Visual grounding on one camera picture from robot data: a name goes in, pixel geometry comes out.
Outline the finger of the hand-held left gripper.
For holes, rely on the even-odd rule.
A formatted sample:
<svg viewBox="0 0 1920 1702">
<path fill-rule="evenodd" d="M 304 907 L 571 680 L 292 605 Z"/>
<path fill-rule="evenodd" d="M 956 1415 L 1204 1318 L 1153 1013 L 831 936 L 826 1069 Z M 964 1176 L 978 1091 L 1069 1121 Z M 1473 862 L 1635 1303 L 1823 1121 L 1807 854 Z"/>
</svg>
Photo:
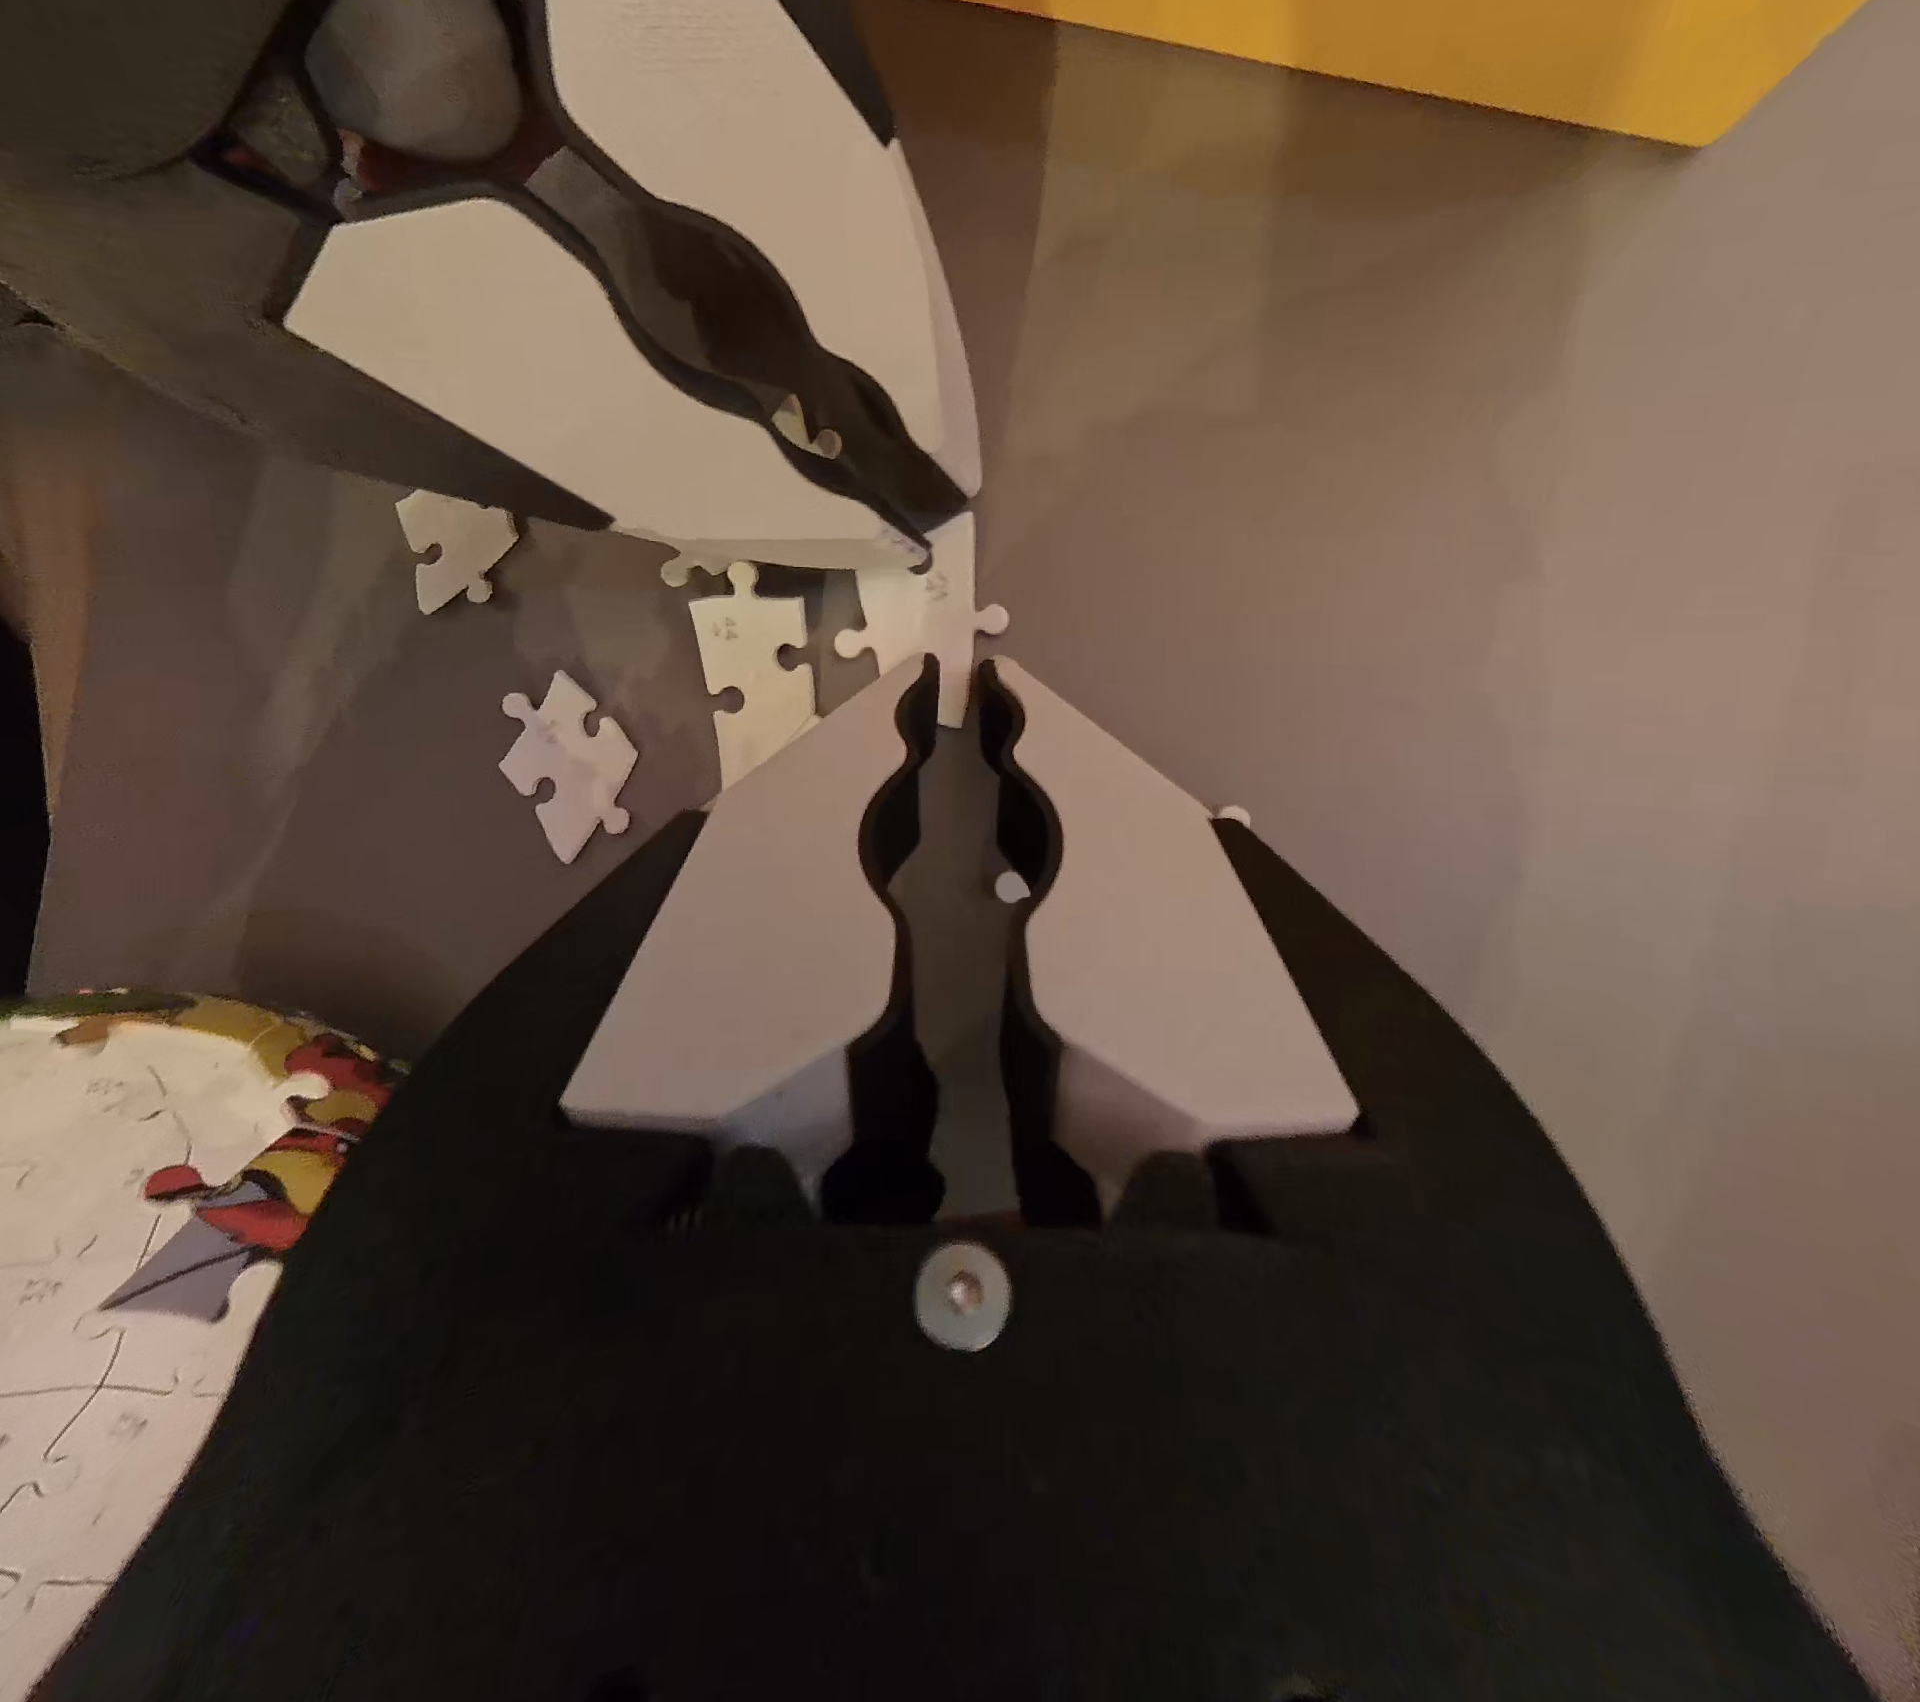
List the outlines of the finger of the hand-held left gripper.
<svg viewBox="0 0 1920 1702">
<path fill-rule="evenodd" d="M 947 274 L 849 0 L 538 0 L 563 118 L 650 198 L 742 240 L 814 347 L 971 499 Z"/>
<path fill-rule="evenodd" d="M 876 378 L 770 282 L 728 294 L 717 364 L 650 333 L 581 233 L 521 191 L 430 188 L 342 220 L 288 337 L 538 476 L 628 538 L 809 570 L 918 568 L 968 499 Z M 771 425 L 784 394 L 836 462 Z"/>
</svg>

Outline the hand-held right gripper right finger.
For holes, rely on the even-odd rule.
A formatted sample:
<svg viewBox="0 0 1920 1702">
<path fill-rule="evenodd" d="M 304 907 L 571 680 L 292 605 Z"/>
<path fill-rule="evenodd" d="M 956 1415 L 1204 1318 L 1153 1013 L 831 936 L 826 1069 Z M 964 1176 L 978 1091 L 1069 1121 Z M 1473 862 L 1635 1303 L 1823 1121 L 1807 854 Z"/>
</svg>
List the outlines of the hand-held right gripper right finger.
<svg viewBox="0 0 1920 1702">
<path fill-rule="evenodd" d="M 1362 1117 L 1229 857 L 1258 846 L 1032 671 L 976 673 L 1013 902 L 999 1075 L 1020 1210 L 1114 1210 L 1141 1162 Z"/>
</svg>

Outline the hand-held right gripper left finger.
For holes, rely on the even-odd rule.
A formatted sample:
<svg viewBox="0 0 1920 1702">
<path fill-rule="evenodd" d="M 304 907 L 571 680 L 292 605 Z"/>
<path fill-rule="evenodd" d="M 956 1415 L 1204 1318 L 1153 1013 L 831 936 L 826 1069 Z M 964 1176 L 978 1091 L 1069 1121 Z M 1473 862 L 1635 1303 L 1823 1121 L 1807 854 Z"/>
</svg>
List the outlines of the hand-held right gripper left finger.
<svg viewBox="0 0 1920 1702">
<path fill-rule="evenodd" d="M 906 660 L 722 793 L 562 1092 L 573 1125 L 767 1148 L 821 1203 L 941 1197 L 892 894 L 940 688 Z"/>
</svg>

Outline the partly built puzzle ball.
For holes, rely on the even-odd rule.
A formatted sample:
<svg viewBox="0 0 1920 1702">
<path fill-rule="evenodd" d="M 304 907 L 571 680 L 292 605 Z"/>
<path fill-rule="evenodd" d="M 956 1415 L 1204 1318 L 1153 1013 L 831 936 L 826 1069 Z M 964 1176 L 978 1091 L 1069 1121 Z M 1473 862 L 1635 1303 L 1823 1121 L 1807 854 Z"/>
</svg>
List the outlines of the partly built puzzle ball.
<svg viewBox="0 0 1920 1702">
<path fill-rule="evenodd" d="M 4 1699 L 29 1697 L 152 1532 L 410 1069 L 220 995 L 4 1003 Z"/>
</svg>

